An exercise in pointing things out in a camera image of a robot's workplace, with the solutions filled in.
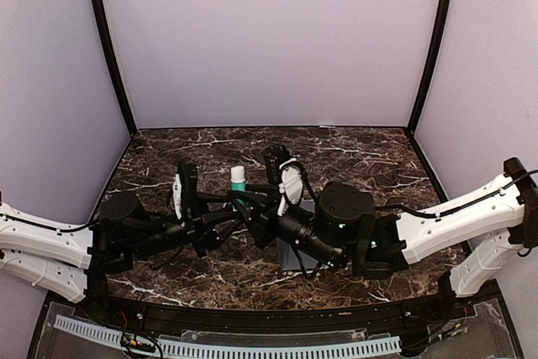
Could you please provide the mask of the green white glue stick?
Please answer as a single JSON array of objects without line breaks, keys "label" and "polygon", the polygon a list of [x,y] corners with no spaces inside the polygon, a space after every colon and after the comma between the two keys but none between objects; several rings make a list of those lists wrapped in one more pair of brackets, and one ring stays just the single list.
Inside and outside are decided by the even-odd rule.
[{"label": "green white glue stick", "polygon": [[233,166],[230,168],[230,189],[237,192],[246,191],[246,177],[244,166]]}]

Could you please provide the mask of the grey-blue paper envelope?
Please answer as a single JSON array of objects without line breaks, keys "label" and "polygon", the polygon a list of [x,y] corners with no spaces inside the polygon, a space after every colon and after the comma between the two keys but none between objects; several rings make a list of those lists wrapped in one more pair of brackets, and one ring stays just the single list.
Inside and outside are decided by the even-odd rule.
[{"label": "grey-blue paper envelope", "polygon": [[283,216],[277,218],[277,254],[283,271],[300,272],[310,276],[319,261],[308,252],[311,241],[315,239],[312,229],[314,213],[313,202],[293,205]]}]

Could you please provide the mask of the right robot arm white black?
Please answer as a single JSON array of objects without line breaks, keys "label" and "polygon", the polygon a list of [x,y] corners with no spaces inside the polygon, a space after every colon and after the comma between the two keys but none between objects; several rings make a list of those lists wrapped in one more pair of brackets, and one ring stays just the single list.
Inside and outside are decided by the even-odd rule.
[{"label": "right robot arm white black", "polygon": [[440,278],[439,294],[429,303],[437,320],[449,319],[462,298],[537,247],[537,185],[517,158],[482,187],[423,210],[378,206],[370,193],[330,182],[309,211],[301,198],[310,188],[303,166],[290,159],[277,168],[270,187],[228,195],[258,246],[280,239],[297,257],[310,256],[319,267],[349,267],[366,279],[390,278],[449,246],[480,239]]}]

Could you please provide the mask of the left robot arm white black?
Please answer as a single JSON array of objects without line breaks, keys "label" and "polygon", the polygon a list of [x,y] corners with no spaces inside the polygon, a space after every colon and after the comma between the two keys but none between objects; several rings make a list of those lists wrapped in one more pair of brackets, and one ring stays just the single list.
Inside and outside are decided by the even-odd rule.
[{"label": "left robot arm white black", "polygon": [[211,211],[207,200],[180,203],[174,214],[148,212],[133,193],[109,199],[87,224],[67,224],[1,205],[1,268],[72,303],[86,298],[101,322],[119,314],[106,277],[130,271],[135,261],[191,245],[204,256],[248,221],[238,203]]}]

